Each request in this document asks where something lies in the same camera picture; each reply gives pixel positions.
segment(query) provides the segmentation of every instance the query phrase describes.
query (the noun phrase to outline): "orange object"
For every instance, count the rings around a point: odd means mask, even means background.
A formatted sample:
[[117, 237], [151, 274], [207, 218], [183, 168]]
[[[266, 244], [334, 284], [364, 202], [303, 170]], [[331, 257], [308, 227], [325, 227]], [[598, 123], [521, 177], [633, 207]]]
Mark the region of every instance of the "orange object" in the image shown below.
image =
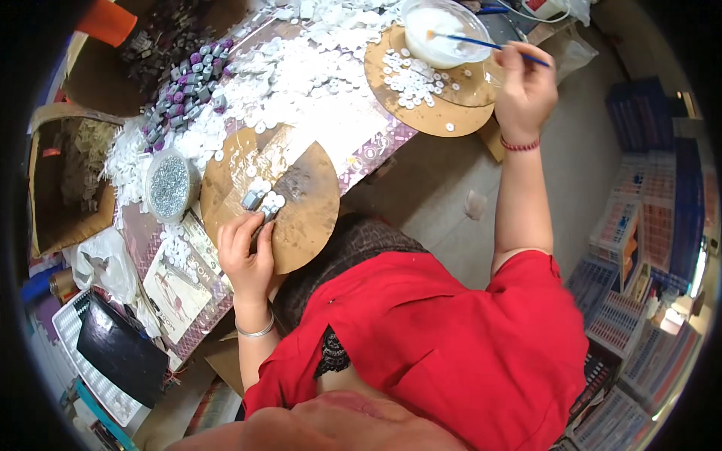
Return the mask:
[[75, 30], [118, 47], [130, 35], [138, 17], [110, 0], [96, 0]]

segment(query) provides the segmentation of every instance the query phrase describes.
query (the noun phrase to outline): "blue paintbrush handle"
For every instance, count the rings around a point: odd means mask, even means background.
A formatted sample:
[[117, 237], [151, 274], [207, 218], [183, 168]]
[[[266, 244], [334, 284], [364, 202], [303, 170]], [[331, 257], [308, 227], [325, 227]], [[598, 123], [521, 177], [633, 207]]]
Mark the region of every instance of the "blue paintbrush handle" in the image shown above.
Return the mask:
[[[439, 36], [444, 36], [445, 38], [464, 41], [465, 43], [485, 45], [485, 46], [487, 46], [487, 47], [491, 47], [491, 48], [495, 48], [495, 49], [497, 49], [497, 50], [501, 50], [501, 45], [496, 45], [496, 44], [492, 44], [492, 43], [486, 43], [486, 42], [484, 42], [483, 40], [471, 39], [471, 38], [467, 38], [467, 37], [465, 37], [465, 36], [454, 36], [454, 35], [439, 35]], [[528, 60], [530, 60], [530, 61], [533, 61], [533, 62], [535, 62], [535, 63], [537, 63], [537, 64], [541, 64], [541, 65], [544, 66], [544, 67], [549, 67], [549, 64], [547, 64], [545, 61], [540, 60], [539, 58], [534, 58], [533, 56], [527, 55], [526, 53], [522, 53], [521, 56], [524, 57], [524, 58], [526, 58], [526, 59], [528, 59]]]

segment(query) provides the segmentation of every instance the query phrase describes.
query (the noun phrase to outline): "black lace garment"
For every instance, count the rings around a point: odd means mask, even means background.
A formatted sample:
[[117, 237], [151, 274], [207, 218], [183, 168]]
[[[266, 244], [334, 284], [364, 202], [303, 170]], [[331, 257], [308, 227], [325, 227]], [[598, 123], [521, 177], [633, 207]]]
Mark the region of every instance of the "black lace garment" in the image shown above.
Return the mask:
[[313, 373], [313, 379], [318, 379], [322, 374], [329, 371], [339, 372], [346, 369], [351, 364], [349, 355], [346, 354], [344, 347], [339, 343], [334, 329], [331, 326], [326, 327], [323, 332], [323, 343], [321, 344], [321, 361]]

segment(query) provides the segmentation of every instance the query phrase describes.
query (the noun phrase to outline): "woman's right hand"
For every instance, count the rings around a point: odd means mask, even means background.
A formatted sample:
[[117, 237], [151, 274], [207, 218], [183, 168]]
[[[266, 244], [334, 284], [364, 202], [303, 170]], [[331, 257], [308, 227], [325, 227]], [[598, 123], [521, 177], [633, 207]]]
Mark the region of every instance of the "woman's right hand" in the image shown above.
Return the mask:
[[[521, 53], [534, 56], [549, 67], [523, 59]], [[534, 45], [510, 41], [502, 51], [494, 52], [494, 60], [506, 74], [494, 107], [501, 134], [509, 144], [531, 144], [539, 138], [542, 125], [557, 102], [554, 59]]]

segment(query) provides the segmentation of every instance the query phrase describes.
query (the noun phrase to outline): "plastic container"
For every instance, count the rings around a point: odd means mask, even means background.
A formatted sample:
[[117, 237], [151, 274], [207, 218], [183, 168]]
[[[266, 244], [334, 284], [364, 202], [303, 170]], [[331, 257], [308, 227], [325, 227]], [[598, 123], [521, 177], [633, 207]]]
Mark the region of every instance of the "plastic container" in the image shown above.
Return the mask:
[[409, 15], [421, 9], [445, 11], [461, 22], [462, 33], [466, 37], [491, 42], [489, 32], [481, 21], [468, 9], [452, 0], [406, 0], [401, 5], [401, 19], [406, 28], [406, 46], [415, 58], [426, 61], [435, 69], [451, 69], [463, 63], [476, 63], [489, 58], [491, 48], [483, 45], [459, 42], [456, 49], [448, 52], [429, 46], [428, 29], [423, 26], [414, 29], [413, 16], [409, 23]]
[[126, 427], [140, 410], [141, 404], [95, 369], [77, 350], [80, 328], [83, 325], [80, 315], [87, 309], [89, 293], [90, 290], [80, 292], [61, 307], [53, 315], [53, 327], [58, 333], [66, 356], [92, 394], [121, 427]]
[[[160, 163], [168, 157], [178, 157], [183, 162], [183, 166], [186, 169], [186, 182], [188, 183], [188, 190], [186, 191], [186, 202], [183, 204], [183, 208], [174, 212], [170, 216], [163, 216], [158, 213], [156, 206], [153, 205], [153, 196], [151, 196], [151, 184], [153, 176], [158, 170]], [[200, 173], [198, 172], [196, 167], [191, 164], [185, 157], [183, 157], [183, 155], [178, 153], [178, 151], [176, 151], [175, 149], [166, 149], [158, 152], [155, 157], [153, 157], [153, 161], [150, 163], [150, 168], [148, 169], [148, 175], [146, 175], [145, 177], [145, 201], [148, 203], [150, 212], [153, 213], [153, 216], [155, 216], [158, 221], [165, 223], [179, 222], [183, 218], [183, 213], [185, 213], [186, 210], [189, 209], [191, 205], [193, 205], [193, 202], [198, 199], [200, 193]]]

